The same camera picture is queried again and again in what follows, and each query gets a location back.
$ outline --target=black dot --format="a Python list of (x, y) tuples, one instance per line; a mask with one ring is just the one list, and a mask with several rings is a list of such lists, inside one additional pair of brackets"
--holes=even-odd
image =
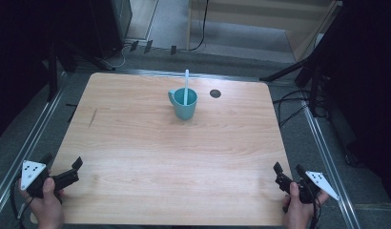
[(221, 92), (217, 89), (212, 89), (210, 91), (210, 96), (214, 98), (219, 98), (221, 96)]

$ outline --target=mug handle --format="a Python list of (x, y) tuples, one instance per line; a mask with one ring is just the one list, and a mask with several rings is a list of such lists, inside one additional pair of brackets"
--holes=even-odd
[(169, 99), (171, 100), (171, 103), (174, 105), (175, 103), (177, 103), (175, 101), (175, 90), (171, 89), (169, 92), (168, 92), (168, 96), (169, 96)]

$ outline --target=teal mug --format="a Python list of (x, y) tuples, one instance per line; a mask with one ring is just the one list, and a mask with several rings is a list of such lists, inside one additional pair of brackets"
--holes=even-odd
[(193, 117), (196, 110), (197, 95), (192, 89), (188, 89), (187, 105), (184, 105), (184, 88), (170, 90), (168, 92), (169, 99), (175, 108), (175, 115), (183, 120)]

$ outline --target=black stand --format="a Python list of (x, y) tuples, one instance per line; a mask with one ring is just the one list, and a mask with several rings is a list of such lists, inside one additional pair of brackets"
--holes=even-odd
[(259, 80), (271, 82), (283, 77), (288, 73), (292, 73), (293, 71), (302, 68), (297, 78), (295, 79), (295, 84), (299, 88), (304, 87), (312, 78), (311, 96), (309, 98), (308, 107), (313, 116), (318, 116), (317, 113), (315, 112), (315, 108), (317, 106), (319, 78), (322, 74), (322, 65), (325, 62), (326, 58), (328, 57), (329, 53), (331, 53), (333, 47), (337, 45), (335, 43), (334, 37), (336, 36), (336, 34), (338, 34), (340, 24), (344, 21), (344, 18), (347, 16), (348, 9), (349, 8), (347, 8), (346, 6), (343, 6), (341, 8), (335, 20), (332, 22), (327, 32), (319, 41), (318, 46), (312, 51), (312, 53), (308, 57), (302, 59), (298, 63), (284, 70), (281, 70), (278, 73), (274, 73), (267, 77), (262, 77)]

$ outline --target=metal frame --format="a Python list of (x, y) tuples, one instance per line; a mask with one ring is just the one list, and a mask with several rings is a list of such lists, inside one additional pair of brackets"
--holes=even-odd
[(11, 187), (11, 183), (14, 181), (14, 178), (22, 167), (23, 161), (31, 156), (32, 151), (34, 150), (38, 140), (40, 139), (45, 128), (47, 127), (47, 124), (52, 117), (55, 108), (58, 105), (59, 99), (63, 93), (63, 89), (68, 82), (68, 76), (65, 73), (61, 74), (61, 78), (63, 79), (63, 82), (60, 89), (54, 96), (53, 100), (51, 102), (47, 102), (46, 106), (43, 109), (43, 112), (38, 117), (29, 136), (21, 147), (17, 157), (15, 158), (14, 162), (6, 173), (4, 179), (0, 183), (0, 214), (10, 196), (9, 190)]
[[(152, 76), (170, 76), (170, 77), (183, 77), (183, 73), (171, 73), (171, 72), (161, 72), (161, 71), (147, 71), (147, 70), (128, 70), (125, 72), (113, 72), (113, 73), (124, 73), (124, 74), (138, 74), (138, 75), (152, 75)], [(203, 74), (203, 73), (191, 73), (191, 77), (196, 78), (215, 78), (215, 79), (225, 79), (225, 80), (234, 80), (234, 81), (247, 81), (247, 82), (259, 82), (256, 77), (240, 77), (240, 76), (228, 76), (228, 75), (216, 75), (216, 74)], [(24, 145), (20, 149), (16, 159), (12, 163), (9, 171), (7, 172), (5, 178), (0, 184), (0, 214), (5, 206), (10, 194), (9, 189), (11, 183), (13, 182), (19, 168), (21, 168), (22, 163), (25, 159), (28, 159), (31, 156), (32, 151), (34, 150), (38, 140), (40, 139), (42, 133), (44, 132), (55, 108), (57, 107), (59, 100), (63, 94), (63, 90), (69, 81), (69, 77), (66, 73), (62, 73), (61, 79), (62, 84), (54, 99), (51, 102), (48, 102), (45, 106), (42, 114), (37, 119), (34, 127), (32, 128), (29, 136), (27, 137)], [(268, 85), (277, 85), (277, 86), (286, 86), (284, 84), (278, 83), (267, 83)], [(339, 206), (343, 214), (344, 220), (348, 228), (360, 228), (359, 220), (354, 211), (352, 202), (348, 197), (347, 191), (341, 181), (337, 167), (333, 161), (329, 148), (327, 147), (326, 140), (321, 133), (320, 126), (316, 119), (312, 116), (308, 108), (305, 110), (306, 119), (308, 121), (309, 127), (311, 128), (314, 139), (318, 145), (319, 153), (322, 159), (322, 162), (325, 166), (325, 169), (330, 177), (330, 181), (333, 185), (333, 188), (339, 193), (340, 201)]]

